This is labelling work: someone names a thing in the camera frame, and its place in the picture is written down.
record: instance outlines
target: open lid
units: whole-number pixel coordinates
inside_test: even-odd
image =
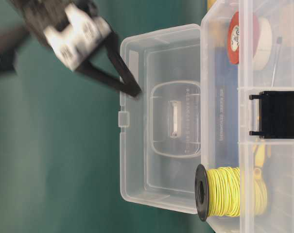
[[[120,99],[121,193],[126,200],[197,213],[200,36],[200,26],[191,24],[133,36],[121,45],[143,91],[138,100],[125,94]]]

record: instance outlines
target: clear plastic box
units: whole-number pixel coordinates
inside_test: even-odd
[[[121,195],[127,201],[195,214],[200,163],[200,27],[133,36],[121,56],[143,90],[121,94]]]
[[[240,64],[235,66],[225,54],[237,11],[241,41]],[[253,14],[267,19],[272,29],[271,55],[262,70],[254,68]],[[259,103],[249,96],[294,90],[294,0],[218,0],[201,30],[201,160],[207,169],[241,169],[241,216],[210,217],[208,223],[217,233],[294,233],[294,140],[249,135],[259,127]],[[276,63],[278,37],[282,44]],[[257,168],[268,190],[268,208],[261,216],[253,209]]]
[[[232,65],[227,34],[237,11],[240,63]],[[270,56],[260,70],[253,56],[253,15],[267,20],[272,30],[271,45],[267,44]],[[202,20],[201,35],[196,25],[161,30],[126,39],[121,53],[144,90],[140,100],[121,94],[122,196],[196,214],[197,165],[202,163],[206,169],[238,166],[241,216],[210,217],[210,226],[217,233],[294,233],[294,139],[263,140],[249,135],[259,128],[259,103],[250,100],[250,95],[294,91],[294,0],[218,0]],[[188,125],[178,120],[185,119],[177,111],[185,102],[177,85],[181,89],[189,85],[189,93],[201,95],[193,97],[191,104],[192,110],[198,105],[201,110],[190,116],[191,127],[200,134],[189,133],[194,144],[185,153],[181,148],[187,142],[181,140],[185,139],[181,132]],[[199,117],[201,124],[192,121]],[[260,216],[253,208],[258,169],[268,192],[268,207]]]

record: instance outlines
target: green backdrop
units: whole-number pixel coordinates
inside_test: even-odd
[[[200,24],[205,0],[97,0],[127,36]],[[0,28],[21,21],[0,0]],[[105,54],[97,65],[115,74]],[[125,202],[119,95],[78,77],[32,39],[0,80],[0,233],[208,233],[197,216]]]

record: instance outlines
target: spool of wire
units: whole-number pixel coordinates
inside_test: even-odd
[[[267,208],[267,188],[259,168],[254,175],[254,211],[262,215]],[[199,165],[195,174],[195,200],[202,221],[210,216],[240,216],[240,169],[221,167],[206,171]]]

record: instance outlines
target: white tape roll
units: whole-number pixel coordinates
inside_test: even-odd
[[[263,70],[270,59],[272,50],[272,28],[266,18],[259,18],[260,36],[254,56],[254,70]]]

